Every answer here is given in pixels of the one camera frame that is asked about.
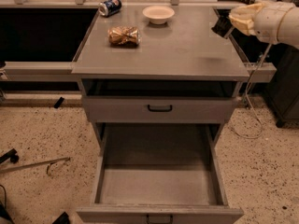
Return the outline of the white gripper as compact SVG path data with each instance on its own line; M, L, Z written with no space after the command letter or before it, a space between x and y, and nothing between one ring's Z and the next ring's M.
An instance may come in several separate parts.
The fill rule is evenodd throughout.
M235 7L229 13L230 23L244 35L256 35L264 42L295 44L295 4L276 2Z

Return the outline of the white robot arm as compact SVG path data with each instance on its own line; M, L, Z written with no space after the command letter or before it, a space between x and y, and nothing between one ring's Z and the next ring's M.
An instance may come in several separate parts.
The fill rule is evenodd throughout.
M299 7L293 3L235 7L229 13L229 20L244 35L255 35L264 43L287 44L299 49Z

